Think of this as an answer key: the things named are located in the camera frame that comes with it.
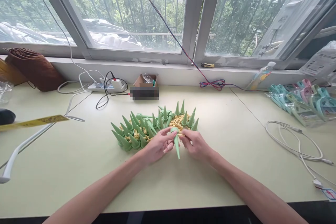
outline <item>power strip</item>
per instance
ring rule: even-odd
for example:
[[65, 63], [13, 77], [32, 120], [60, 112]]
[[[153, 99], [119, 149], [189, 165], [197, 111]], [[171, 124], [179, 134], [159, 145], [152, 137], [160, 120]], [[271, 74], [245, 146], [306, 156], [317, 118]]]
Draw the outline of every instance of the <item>power strip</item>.
[[[116, 92], [124, 91], [125, 87], [126, 87], [125, 83], [122, 84], [122, 88], [120, 89], [116, 89], [111, 84], [107, 84], [106, 89], [109, 93], [116, 93]], [[90, 91], [94, 91], [94, 92], [105, 92], [104, 86], [102, 83], [97, 83], [97, 84], [93, 83], [87, 89]]]

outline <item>light green desk surface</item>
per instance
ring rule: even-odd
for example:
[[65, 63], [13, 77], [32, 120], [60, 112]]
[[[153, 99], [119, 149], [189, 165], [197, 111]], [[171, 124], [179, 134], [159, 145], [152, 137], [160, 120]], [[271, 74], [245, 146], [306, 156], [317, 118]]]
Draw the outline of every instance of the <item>light green desk surface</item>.
[[[134, 154], [120, 149], [110, 122], [118, 124], [122, 115], [129, 117], [130, 110], [156, 114], [157, 105], [175, 110], [176, 102], [181, 104], [183, 99], [187, 111], [197, 108], [198, 130], [205, 140], [229, 162], [286, 202], [325, 200], [302, 163], [271, 140], [255, 115], [229, 88], [218, 92], [212, 88], [160, 86], [158, 101], [115, 96], [98, 111], [95, 105], [101, 96], [93, 93], [70, 112], [85, 119], [85, 123], [72, 120], [56, 124], [18, 156], [12, 180], [0, 185], [0, 218], [51, 215]], [[189, 157], [183, 146], [180, 155], [178, 160], [173, 150], [143, 170], [105, 212], [243, 204], [224, 179]]]
[[[70, 92], [80, 87], [78, 83], [71, 83], [62, 88], [63, 92]], [[85, 99], [90, 93], [74, 97], [71, 109]], [[27, 83], [15, 86], [9, 103], [0, 103], [0, 108], [9, 109], [16, 115], [15, 122], [23, 122], [57, 114], [64, 115], [72, 94], [60, 94], [57, 91], [41, 92], [32, 89]], [[0, 132], [0, 166], [9, 159], [13, 150], [27, 138], [44, 126], [22, 128]]]
[[[231, 89], [237, 97], [244, 103], [244, 105], [249, 109], [249, 111], [255, 116], [255, 118], [260, 122], [262, 126], [265, 126], [267, 121], [280, 121], [297, 127], [304, 131], [311, 139], [313, 139], [317, 145], [321, 148], [324, 157], [336, 163], [336, 121], [328, 122], [317, 128], [305, 128], [300, 124], [300, 122], [293, 116], [288, 114], [286, 111], [280, 109], [271, 99], [269, 99], [264, 92], [245, 92], [237, 88]], [[272, 133], [280, 139], [278, 125], [269, 124], [269, 128]], [[290, 146], [297, 149], [297, 140], [286, 131], [282, 131], [282, 134], [286, 138], [286, 141]], [[318, 155], [318, 152], [313, 145], [313, 143], [305, 138], [300, 137], [302, 144], [302, 151], [314, 156]], [[284, 150], [279, 146], [279, 151], [283, 154], [281, 159], [285, 159], [286, 156], [290, 156], [295, 160], [293, 162], [299, 163], [301, 165], [300, 170], [304, 171], [307, 181], [311, 182], [311, 175], [305, 170], [302, 162], [296, 158], [294, 155], [290, 154], [288, 151]], [[318, 173], [322, 174], [324, 177], [328, 178], [332, 182], [336, 183], [336, 166], [330, 166], [322, 162], [312, 162], [306, 161], [309, 166], [311, 166]], [[325, 187], [331, 187], [336, 190], [335, 186], [328, 183], [322, 178], [319, 178]]]

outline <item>black wire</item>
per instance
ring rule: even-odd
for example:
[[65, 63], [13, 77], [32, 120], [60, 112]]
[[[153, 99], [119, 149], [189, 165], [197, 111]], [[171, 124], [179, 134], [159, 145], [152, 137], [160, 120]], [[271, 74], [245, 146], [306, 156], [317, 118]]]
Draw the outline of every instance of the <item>black wire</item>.
[[30, 81], [28, 80], [27, 81], [27, 83], [28, 83], [28, 85], [32, 88], [32, 89], [36, 89], [36, 86], [35, 86], [35, 84], [32, 82], [32, 84], [34, 85], [34, 86], [32, 86], [31, 84], [30, 84]]
[[[109, 73], [111, 73], [112, 78], [106, 80], [107, 75], [108, 75]], [[110, 80], [112, 80], [112, 79], [119, 79], [119, 80], [124, 81], [124, 82], [126, 83], [126, 89], [125, 89], [124, 91], [115, 92], [115, 93], [110, 93], [110, 92], [108, 92], [106, 86], [107, 86], [108, 82], [109, 82]], [[104, 85], [105, 95], [104, 95], [102, 98], [100, 98], [100, 100], [97, 102], [97, 104], [96, 104], [96, 109], [100, 109], [100, 108], [104, 107], [104, 106], [109, 102], [109, 95], [110, 95], [110, 96], [128, 95], [128, 93], [124, 93], [124, 92], [128, 89], [128, 84], [127, 84], [127, 82], [126, 82], [125, 80], [123, 80], [123, 79], [114, 77], [114, 75], [113, 75], [113, 73], [112, 73], [111, 71], [109, 71], [109, 72], [105, 75], [105, 79], [104, 79], [104, 83], [103, 83], [103, 85]], [[101, 101], [103, 98], [105, 98], [105, 97], [107, 98], [107, 101], [106, 101], [103, 105], [101, 105], [101, 106], [98, 107], [98, 104], [100, 103], [100, 101]]]

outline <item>plastic bottle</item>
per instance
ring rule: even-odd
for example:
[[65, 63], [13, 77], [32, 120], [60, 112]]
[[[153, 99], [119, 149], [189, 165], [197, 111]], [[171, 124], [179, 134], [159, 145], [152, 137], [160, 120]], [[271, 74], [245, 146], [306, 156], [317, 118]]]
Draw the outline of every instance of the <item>plastic bottle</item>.
[[262, 67], [259, 72], [253, 77], [250, 84], [247, 86], [247, 90], [256, 90], [259, 84], [271, 74], [275, 62], [270, 61], [267, 66]]

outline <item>window glass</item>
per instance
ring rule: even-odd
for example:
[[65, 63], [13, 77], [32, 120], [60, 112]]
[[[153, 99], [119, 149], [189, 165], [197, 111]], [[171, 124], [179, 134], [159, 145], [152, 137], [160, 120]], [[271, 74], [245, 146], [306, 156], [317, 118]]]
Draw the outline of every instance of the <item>window glass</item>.
[[205, 54], [277, 59], [278, 48], [313, 2], [218, 0]]
[[[186, 0], [152, 0], [182, 42]], [[181, 52], [148, 0], [74, 0], [96, 48]]]
[[[48, 0], [45, 0], [58, 24], [76, 45]], [[42, 0], [0, 0], [0, 41], [68, 45], [63, 32]]]

